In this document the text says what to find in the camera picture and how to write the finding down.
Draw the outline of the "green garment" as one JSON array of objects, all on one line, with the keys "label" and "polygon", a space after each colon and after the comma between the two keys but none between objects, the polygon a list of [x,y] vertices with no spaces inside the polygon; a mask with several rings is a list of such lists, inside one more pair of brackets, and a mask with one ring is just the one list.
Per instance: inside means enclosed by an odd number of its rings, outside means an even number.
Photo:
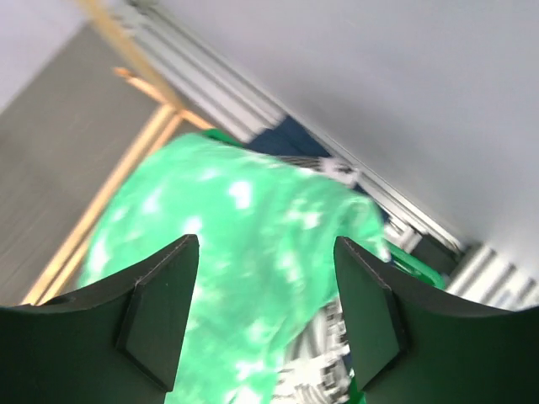
[{"label": "green garment", "polygon": [[334,243],[348,237],[388,261],[376,203],[311,168],[183,135],[113,197],[78,286],[184,235],[197,237],[199,264],[167,402],[347,402]]}]

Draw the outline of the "white black printed garment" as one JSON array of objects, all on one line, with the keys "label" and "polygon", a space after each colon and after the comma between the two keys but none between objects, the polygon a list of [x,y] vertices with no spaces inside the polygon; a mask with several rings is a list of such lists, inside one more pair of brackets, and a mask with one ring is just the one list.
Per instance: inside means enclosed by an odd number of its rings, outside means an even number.
[{"label": "white black printed garment", "polygon": [[284,216],[292,227],[292,272],[302,287],[298,300],[300,332],[286,350],[273,403],[346,403],[353,370],[350,346],[334,268],[334,242],[352,237],[369,247],[384,247],[377,207],[361,194],[335,182],[343,164],[318,158],[317,167],[290,158],[292,173],[279,187]]}]

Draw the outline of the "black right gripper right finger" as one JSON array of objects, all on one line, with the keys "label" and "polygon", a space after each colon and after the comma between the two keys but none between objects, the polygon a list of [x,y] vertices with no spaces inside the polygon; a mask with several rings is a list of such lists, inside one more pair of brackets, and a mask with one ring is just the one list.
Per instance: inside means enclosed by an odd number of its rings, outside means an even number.
[{"label": "black right gripper right finger", "polygon": [[369,403],[535,403],[538,310],[462,299],[347,237],[334,267],[355,382]]}]

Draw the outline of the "blue denim jeans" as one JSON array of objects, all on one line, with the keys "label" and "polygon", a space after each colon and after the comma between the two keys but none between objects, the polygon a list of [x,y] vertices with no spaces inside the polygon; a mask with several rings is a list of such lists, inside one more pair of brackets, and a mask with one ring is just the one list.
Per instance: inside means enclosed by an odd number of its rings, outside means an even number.
[{"label": "blue denim jeans", "polygon": [[307,167],[342,183],[356,193],[369,195],[359,184],[359,169],[333,156],[298,121],[287,115],[278,125],[265,129],[246,148]]}]

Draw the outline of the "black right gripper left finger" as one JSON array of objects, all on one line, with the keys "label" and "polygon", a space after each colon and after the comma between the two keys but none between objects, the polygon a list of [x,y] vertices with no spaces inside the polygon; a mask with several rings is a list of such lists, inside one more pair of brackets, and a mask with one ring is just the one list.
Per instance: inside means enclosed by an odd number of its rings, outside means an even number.
[{"label": "black right gripper left finger", "polygon": [[43,305],[3,307],[2,402],[164,402],[198,263],[198,239],[186,235]]}]

